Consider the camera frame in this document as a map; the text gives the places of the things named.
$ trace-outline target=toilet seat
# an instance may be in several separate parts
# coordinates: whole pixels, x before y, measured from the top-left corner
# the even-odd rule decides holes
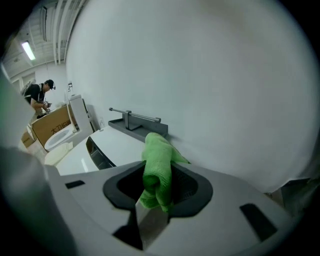
[[[55,147],[52,151],[46,154],[44,158],[44,164],[49,166],[56,166],[61,159],[65,157],[72,149],[74,145],[72,142],[62,143]]]
[[[52,151],[55,147],[63,143],[66,139],[70,138],[73,134],[73,126],[69,124],[67,127],[52,135],[45,143],[44,148],[47,151]]]

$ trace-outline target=ceiling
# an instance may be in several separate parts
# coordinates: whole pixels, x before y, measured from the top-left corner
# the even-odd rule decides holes
[[[18,33],[7,42],[2,58],[10,78],[32,67],[66,58],[75,21],[86,0],[43,0],[36,5]],[[35,56],[30,60],[22,48],[28,41]]]

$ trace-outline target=man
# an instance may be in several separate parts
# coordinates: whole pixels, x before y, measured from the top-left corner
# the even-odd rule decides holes
[[[54,81],[52,81],[51,79],[40,84],[30,84],[25,89],[25,92],[22,93],[25,100],[35,110],[35,114],[30,120],[31,123],[35,121],[37,119],[37,116],[42,113],[42,109],[44,109],[45,111],[49,111],[49,106],[44,103],[44,100],[46,92],[48,92],[50,89],[56,89],[56,86],[54,86]]]

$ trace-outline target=white pipe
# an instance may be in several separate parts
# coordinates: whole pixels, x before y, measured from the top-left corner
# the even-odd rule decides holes
[[[58,19],[60,14],[60,9],[62,6],[64,0],[59,0],[58,5],[56,6],[55,14],[54,14],[54,22],[53,22],[53,37],[52,37],[52,43],[53,43],[53,56],[54,56],[54,63],[57,65],[57,47],[56,47],[56,41],[57,41],[57,25],[58,25]]]
[[[35,45],[34,37],[33,37],[32,32],[31,32],[30,17],[28,18],[28,24],[29,24],[29,34],[30,34],[30,37],[31,37],[33,50],[35,51],[36,50],[36,45]]]
[[[65,28],[64,28],[64,33],[65,33],[65,37],[64,37],[64,38],[66,38],[66,39],[67,39],[67,36],[68,36],[68,29],[67,29],[67,28],[69,28],[69,26],[70,26],[70,22],[71,22],[71,20],[72,20],[72,18],[73,18],[74,10],[75,10],[76,5],[77,5],[77,3],[78,3],[79,1],[80,1],[80,0],[74,0],[74,3],[73,3],[73,5],[72,5],[71,11],[70,11],[70,15],[68,16],[68,20],[67,20],[66,26],[65,26]]]
[[[81,7],[84,5],[84,2],[85,2],[85,1],[86,1],[86,0],[81,0],[81,2],[79,3],[78,8],[76,9],[75,15],[74,15],[74,17],[73,17],[73,20],[72,20],[72,23],[71,23],[71,27],[70,27],[70,30],[69,30],[69,33],[68,33],[68,37],[67,37],[67,39],[66,39],[65,50],[64,50],[64,60],[63,60],[64,62],[66,62],[66,55],[67,55],[67,50],[68,50],[68,43],[69,43],[69,38],[70,38],[70,35],[71,35],[72,28],[73,28],[73,26],[74,26],[74,23],[75,23],[75,21],[76,21],[76,18],[77,18],[77,16],[78,16],[78,13],[79,13]]]
[[[66,4],[64,6],[63,9],[63,13],[62,13],[62,17],[61,17],[61,21],[60,21],[60,26],[59,26],[59,32],[58,32],[58,62],[60,64],[61,62],[61,39],[62,39],[62,31],[64,29],[65,26],[65,19],[68,13],[68,9],[70,7],[72,0],[67,0]]]

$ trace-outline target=ceiling light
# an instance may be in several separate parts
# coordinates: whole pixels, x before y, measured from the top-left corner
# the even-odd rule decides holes
[[[36,57],[31,50],[30,44],[28,42],[24,42],[22,44],[22,47],[23,47],[25,53],[28,55],[29,59],[33,61]]]

